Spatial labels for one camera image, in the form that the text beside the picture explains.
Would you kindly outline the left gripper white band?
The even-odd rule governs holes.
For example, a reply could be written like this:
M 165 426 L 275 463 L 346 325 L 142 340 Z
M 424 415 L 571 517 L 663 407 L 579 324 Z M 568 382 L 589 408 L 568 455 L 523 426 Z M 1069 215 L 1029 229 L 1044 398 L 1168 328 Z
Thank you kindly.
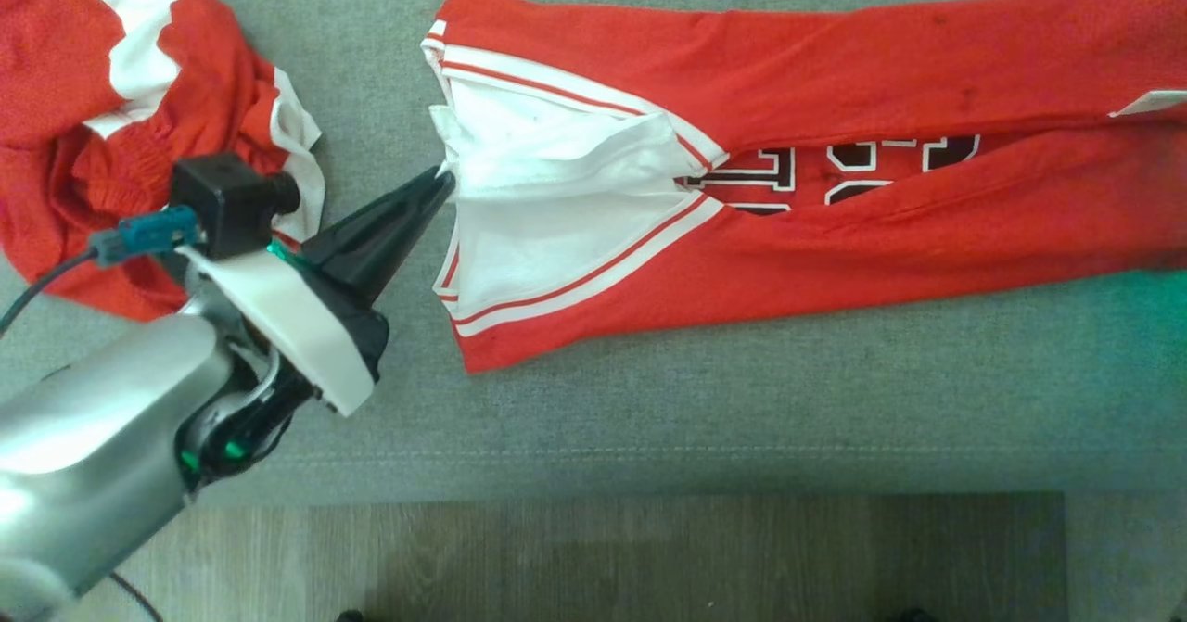
M 358 208 L 301 245 L 301 258 L 320 275 L 374 305 L 424 231 L 453 193 L 450 171 L 429 169 Z M 375 388 L 347 326 L 292 264 L 271 250 L 212 261 L 192 247 L 180 254 L 212 280 L 250 325 L 322 391 L 342 415 L 353 415 Z

